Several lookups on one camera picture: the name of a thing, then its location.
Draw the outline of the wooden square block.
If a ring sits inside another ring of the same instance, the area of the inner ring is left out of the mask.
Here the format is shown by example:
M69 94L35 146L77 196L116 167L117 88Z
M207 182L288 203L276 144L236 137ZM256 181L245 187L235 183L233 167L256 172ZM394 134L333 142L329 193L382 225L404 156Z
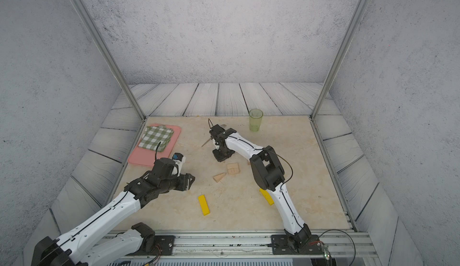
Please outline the wooden square block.
M227 164L227 174L228 175L237 175L240 173L240 168L238 163Z

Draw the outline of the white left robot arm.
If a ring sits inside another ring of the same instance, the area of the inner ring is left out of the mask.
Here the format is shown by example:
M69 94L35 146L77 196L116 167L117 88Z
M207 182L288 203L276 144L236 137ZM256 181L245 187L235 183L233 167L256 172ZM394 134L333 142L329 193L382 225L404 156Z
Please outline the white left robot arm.
M108 205L72 230L52 239L39 241L31 264L34 266L106 266L117 259L141 252L147 255L161 253L155 231L140 222L117 237L100 240L124 219L145 207L161 194L171 190L187 191L195 178L181 172L184 155L159 158L152 170L128 183Z

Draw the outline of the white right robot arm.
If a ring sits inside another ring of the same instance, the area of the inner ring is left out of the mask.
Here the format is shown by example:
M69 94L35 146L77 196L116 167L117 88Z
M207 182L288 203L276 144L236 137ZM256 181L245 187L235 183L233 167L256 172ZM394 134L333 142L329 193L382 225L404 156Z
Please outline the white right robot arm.
M299 253L308 244L312 234L290 198L285 171L275 150L271 146L262 147L251 143L236 130L226 130L219 124L210 127L210 137L216 147L213 155L217 161L223 162L234 153L248 160L256 184L267 191L281 216L288 248Z

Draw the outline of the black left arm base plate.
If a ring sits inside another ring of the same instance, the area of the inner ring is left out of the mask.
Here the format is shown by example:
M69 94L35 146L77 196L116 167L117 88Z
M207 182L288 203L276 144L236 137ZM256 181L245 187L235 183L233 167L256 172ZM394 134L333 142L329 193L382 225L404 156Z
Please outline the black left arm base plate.
M140 249L132 253L134 256L171 256L175 236L148 236L143 238Z

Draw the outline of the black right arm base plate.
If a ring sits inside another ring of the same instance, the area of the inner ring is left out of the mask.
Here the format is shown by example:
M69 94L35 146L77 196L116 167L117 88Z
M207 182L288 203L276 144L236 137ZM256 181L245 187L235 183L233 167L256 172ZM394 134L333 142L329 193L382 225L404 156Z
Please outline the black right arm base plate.
M271 243L268 247L274 255L323 255L324 250L318 236L313 235L305 242L301 242L294 248L294 241L286 234L271 236Z

